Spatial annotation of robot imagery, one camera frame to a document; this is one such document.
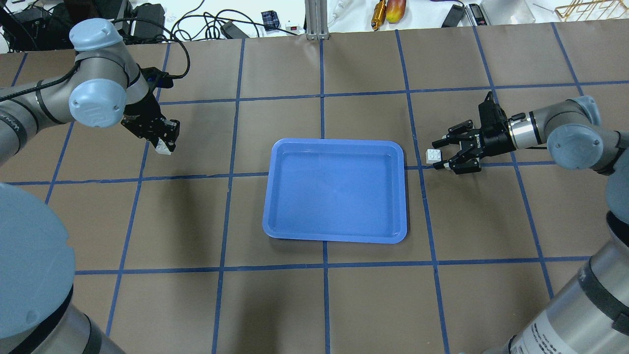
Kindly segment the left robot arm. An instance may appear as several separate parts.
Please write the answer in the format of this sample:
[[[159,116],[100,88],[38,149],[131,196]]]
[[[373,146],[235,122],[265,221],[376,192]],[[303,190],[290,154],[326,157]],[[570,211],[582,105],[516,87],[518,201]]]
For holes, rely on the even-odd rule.
[[[92,18],[69,31],[70,69],[52,78],[1,89],[1,166],[36,148],[49,163],[52,194],[74,125],[115,126],[160,154],[176,147],[180,122],[167,119],[154,94],[168,74],[142,68],[111,20]],[[40,198],[1,182],[1,352],[121,354],[123,350],[74,303],[76,253],[69,231]]]

